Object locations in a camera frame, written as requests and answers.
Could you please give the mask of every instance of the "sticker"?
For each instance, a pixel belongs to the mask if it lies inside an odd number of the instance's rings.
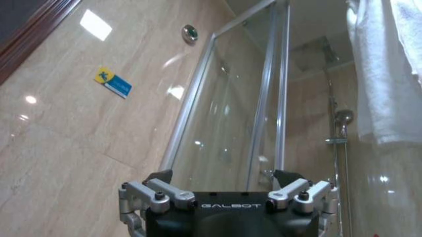
[[[133,86],[115,73],[113,73],[109,68],[102,67],[99,69],[99,72],[95,76],[95,81],[103,84],[114,93],[126,99]]]

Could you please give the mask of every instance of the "beige tile wall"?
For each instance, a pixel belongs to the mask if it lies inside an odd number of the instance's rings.
[[[105,41],[79,25],[87,9],[113,27]],[[3,237],[129,235],[118,187],[158,169],[183,101],[167,90],[186,92],[230,19],[224,0],[82,1],[0,87]],[[126,100],[94,81],[101,66],[133,84]]]
[[[338,109],[358,116],[358,81],[354,64],[329,70]],[[313,180],[333,179],[334,158],[329,137],[328,83],[325,74],[289,83],[286,170]],[[345,149],[340,146],[344,223],[348,234]],[[358,138],[357,120],[349,125],[349,175],[356,237],[422,236],[422,146],[377,146]]]

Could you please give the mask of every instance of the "hanging towel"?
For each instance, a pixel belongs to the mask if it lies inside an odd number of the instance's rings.
[[[422,0],[392,0],[398,38],[422,86]]]
[[[360,138],[376,140],[378,144],[420,143],[421,6],[413,0],[350,0],[348,3],[358,74]]]

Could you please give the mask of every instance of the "shower head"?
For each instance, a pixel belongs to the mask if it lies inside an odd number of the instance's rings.
[[[324,56],[325,56],[325,63],[330,64],[330,63],[336,63],[341,60],[341,58],[338,57],[328,37],[322,37],[321,39],[322,41],[322,52],[324,52]]]
[[[316,72],[340,62],[340,57],[333,49],[326,36],[314,39],[296,47],[290,52],[293,65],[305,72]]]
[[[354,112],[352,110],[340,110],[336,113],[336,121],[341,123],[352,123],[354,120]]]

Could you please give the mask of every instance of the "glass shower enclosure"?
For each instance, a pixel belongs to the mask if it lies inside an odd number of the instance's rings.
[[[269,191],[284,167],[289,4],[264,0],[210,38],[161,170],[193,191]]]

